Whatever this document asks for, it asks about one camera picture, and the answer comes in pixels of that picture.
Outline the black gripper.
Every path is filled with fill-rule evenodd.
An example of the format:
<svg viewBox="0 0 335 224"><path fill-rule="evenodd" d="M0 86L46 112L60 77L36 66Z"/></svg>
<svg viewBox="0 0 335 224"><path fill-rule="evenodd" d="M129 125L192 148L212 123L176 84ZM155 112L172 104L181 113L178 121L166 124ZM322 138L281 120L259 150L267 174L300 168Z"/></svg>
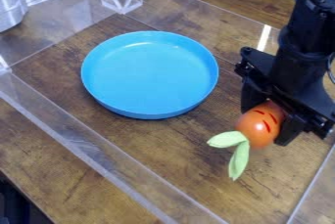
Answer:
<svg viewBox="0 0 335 224"><path fill-rule="evenodd" d="M275 144L287 146L302 132L324 139L335 126L335 100L323 86L331 52L304 53L292 31L279 34L275 56L251 47L241 49L235 72L243 78L241 112L269 99L287 114Z"/></svg>

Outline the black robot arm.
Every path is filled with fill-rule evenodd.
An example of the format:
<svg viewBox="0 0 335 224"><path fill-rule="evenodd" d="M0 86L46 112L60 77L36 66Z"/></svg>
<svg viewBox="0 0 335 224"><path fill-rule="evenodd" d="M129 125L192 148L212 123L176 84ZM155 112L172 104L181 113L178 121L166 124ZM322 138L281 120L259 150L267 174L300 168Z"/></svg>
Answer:
<svg viewBox="0 0 335 224"><path fill-rule="evenodd" d="M335 0L296 0L279 49L269 55L241 49L241 110L272 100L287 113L275 143L288 145L303 132L324 138L335 126L335 99L323 79L335 83Z"/></svg>

